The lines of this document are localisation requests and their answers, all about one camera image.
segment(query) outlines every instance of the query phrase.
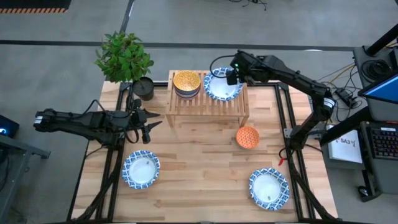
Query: power strip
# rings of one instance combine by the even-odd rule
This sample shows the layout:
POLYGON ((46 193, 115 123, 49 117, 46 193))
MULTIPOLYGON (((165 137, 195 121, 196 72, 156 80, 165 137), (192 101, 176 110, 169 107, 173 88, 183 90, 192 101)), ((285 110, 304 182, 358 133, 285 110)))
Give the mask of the power strip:
POLYGON ((340 97, 344 104, 347 105, 348 108, 352 109, 358 104, 358 102, 353 98, 352 94, 348 93, 343 88, 338 88, 335 93, 338 95, 338 97, 340 97))

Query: red and black mat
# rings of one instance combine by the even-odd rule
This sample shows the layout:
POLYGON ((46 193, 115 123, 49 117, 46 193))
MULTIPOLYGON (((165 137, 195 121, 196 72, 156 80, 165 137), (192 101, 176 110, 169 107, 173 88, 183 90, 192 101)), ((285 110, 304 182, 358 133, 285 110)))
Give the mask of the red and black mat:
POLYGON ((0 0, 0 14, 65 13, 72 0, 0 0))

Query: potted plant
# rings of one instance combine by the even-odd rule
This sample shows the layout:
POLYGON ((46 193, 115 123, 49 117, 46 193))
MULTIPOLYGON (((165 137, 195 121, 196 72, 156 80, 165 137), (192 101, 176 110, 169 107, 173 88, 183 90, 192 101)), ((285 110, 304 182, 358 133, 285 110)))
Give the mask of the potted plant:
POLYGON ((154 65, 150 55, 144 52, 142 41, 134 34, 124 32, 105 34, 102 54, 96 50, 98 59, 95 64, 109 77, 111 82, 133 81, 133 92, 142 100, 150 100, 154 96, 154 82, 144 77, 150 73, 149 67, 154 65))

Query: black pot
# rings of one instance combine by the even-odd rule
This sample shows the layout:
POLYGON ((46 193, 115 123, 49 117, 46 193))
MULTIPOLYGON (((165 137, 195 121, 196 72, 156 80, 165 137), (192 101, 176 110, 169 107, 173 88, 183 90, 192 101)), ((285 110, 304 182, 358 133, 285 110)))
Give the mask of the black pot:
POLYGON ((154 97, 154 82, 148 77, 141 77, 139 81, 132 84, 132 91, 144 101, 154 97))

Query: plate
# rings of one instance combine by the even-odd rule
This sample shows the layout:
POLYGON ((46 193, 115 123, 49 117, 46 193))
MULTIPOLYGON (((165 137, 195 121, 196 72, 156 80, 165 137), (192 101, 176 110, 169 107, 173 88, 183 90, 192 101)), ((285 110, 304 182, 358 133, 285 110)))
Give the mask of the plate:
POLYGON ((249 179, 250 196, 266 210, 278 210, 288 201, 290 191, 286 178, 273 168, 254 171, 249 179))
POLYGON ((252 149, 259 144, 260 135, 259 132, 252 128, 252 127, 242 127, 239 128, 238 132, 236 133, 236 142, 245 148, 245 149, 252 149))
MULTIPOLYGON (((224 77, 227 71, 232 68, 216 68, 213 73, 217 76, 224 77)), ((207 74, 203 80, 206 94, 214 100, 229 101, 235 99, 243 88, 243 83, 236 85, 228 85, 225 78, 216 78, 211 73, 207 74)))
POLYGON ((200 77, 194 71, 181 71, 174 75, 174 86, 180 90, 180 93, 191 94, 200 86, 200 77))
POLYGON ((160 162, 157 156, 146 150, 133 152, 124 161, 122 178, 132 189, 150 187, 159 177, 160 162))

